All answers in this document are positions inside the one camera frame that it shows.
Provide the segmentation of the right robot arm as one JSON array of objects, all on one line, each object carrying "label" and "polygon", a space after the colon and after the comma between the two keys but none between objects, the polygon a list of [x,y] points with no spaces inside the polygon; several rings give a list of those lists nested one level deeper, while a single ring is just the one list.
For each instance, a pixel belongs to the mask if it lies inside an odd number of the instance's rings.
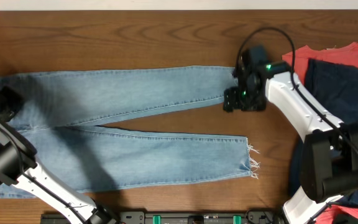
[{"label": "right robot arm", "polygon": [[263,111],[272,103],[303,142],[299,189],[278,213],[248,212],[248,223],[313,223],[358,190],[358,124],[345,124],[328,112],[289,64],[271,62],[261,45],[240,51],[232,75],[237,85],[224,91],[224,111]]}]

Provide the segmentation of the light blue denim jeans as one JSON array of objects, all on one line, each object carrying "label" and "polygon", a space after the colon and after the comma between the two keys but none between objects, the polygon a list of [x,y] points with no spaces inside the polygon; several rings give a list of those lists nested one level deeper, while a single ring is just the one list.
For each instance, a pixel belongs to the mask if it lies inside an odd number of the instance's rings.
[{"label": "light blue denim jeans", "polygon": [[111,123],[223,102],[231,68],[20,73],[0,78],[24,106],[10,121],[50,172],[74,190],[100,192],[254,176],[244,136],[153,133]]}]

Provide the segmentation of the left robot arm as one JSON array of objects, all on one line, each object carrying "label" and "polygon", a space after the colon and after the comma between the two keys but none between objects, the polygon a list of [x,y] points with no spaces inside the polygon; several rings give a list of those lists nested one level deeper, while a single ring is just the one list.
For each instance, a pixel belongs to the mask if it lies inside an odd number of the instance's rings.
[{"label": "left robot arm", "polygon": [[35,195],[70,223],[118,223],[120,218],[116,214],[73,190],[46,169],[34,146],[8,125],[21,107],[22,98],[16,92],[0,87],[0,185]]}]

